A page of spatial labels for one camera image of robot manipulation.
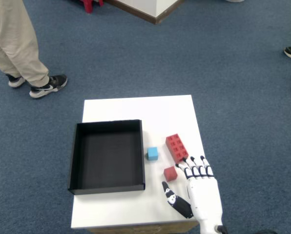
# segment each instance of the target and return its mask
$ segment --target blue cube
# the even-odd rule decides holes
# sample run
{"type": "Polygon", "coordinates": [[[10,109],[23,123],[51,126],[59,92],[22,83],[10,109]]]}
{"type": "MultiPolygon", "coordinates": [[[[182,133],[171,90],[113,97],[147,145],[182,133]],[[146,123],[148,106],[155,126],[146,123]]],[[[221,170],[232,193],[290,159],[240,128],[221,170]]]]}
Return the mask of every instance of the blue cube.
{"type": "Polygon", "coordinates": [[[147,159],[149,161],[157,160],[159,157],[159,153],[157,152],[156,147],[151,147],[147,149],[147,159]]]}

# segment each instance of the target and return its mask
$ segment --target red object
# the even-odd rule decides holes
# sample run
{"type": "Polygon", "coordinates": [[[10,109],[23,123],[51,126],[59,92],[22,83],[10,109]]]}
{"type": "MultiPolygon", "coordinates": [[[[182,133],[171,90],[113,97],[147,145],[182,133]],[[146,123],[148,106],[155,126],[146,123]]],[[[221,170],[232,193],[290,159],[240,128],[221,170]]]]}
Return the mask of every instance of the red object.
{"type": "Polygon", "coordinates": [[[164,169],[164,176],[166,178],[166,181],[169,182],[177,178],[177,172],[174,167],[168,167],[164,169]]]}
{"type": "Polygon", "coordinates": [[[166,137],[165,143],[176,163],[179,163],[183,158],[188,158],[189,154],[178,134],[166,137]]]}
{"type": "MultiPolygon", "coordinates": [[[[93,0],[81,0],[85,6],[85,11],[87,13],[92,13],[92,1],[93,0]]],[[[103,6],[103,0],[99,0],[100,6],[103,6]]]]}

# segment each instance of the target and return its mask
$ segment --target khaki pants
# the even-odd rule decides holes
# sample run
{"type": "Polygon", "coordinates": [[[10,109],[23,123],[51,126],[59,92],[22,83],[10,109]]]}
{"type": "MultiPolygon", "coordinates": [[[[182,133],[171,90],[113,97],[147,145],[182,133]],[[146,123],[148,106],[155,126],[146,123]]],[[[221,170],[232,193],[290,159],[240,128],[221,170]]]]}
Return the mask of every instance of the khaki pants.
{"type": "Polygon", "coordinates": [[[0,70],[31,85],[49,82],[39,60],[36,34],[22,0],[0,0],[0,70]]]}

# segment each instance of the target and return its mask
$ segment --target red lego brick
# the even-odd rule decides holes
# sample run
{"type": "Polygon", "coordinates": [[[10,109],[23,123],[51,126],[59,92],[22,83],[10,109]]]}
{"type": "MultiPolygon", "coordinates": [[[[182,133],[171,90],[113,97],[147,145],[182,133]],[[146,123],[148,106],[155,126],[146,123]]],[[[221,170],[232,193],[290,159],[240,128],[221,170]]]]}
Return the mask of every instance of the red lego brick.
{"type": "Polygon", "coordinates": [[[176,179],[177,172],[175,170],[175,167],[168,167],[168,168],[164,169],[164,176],[165,176],[167,182],[176,179]]]}
{"type": "Polygon", "coordinates": [[[188,158],[189,154],[178,134],[166,137],[165,143],[176,163],[179,163],[183,158],[188,158]]]}

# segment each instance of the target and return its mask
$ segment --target wooden baseboard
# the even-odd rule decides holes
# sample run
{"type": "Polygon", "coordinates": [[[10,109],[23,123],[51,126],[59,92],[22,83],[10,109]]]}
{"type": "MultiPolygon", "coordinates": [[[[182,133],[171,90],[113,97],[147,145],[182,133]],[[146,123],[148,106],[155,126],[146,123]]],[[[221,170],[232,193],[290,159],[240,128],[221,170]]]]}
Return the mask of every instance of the wooden baseboard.
{"type": "Polygon", "coordinates": [[[183,3],[185,0],[177,0],[174,4],[172,4],[168,9],[166,9],[163,13],[161,13],[159,16],[154,17],[147,13],[144,13],[142,11],[137,10],[136,8],[133,8],[131,6],[128,6],[120,1],[117,0],[104,0],[104,2],[107,2],[111,5],[114,5],[128,13],[131,13],[137,17],[140,17],[150,23],[158,24],[161,23],[162,20],[164,20],[167,16],[169,16],[170,13],[172,13],[181,3],[183,3]]]}
{"type": "Polygon", "coordinates": [[[176,222],[153,225],[124,226],[118,228],[87,229],[94,234],[170,234],[186,233],[199,223],[197,221],[176,222]]]}

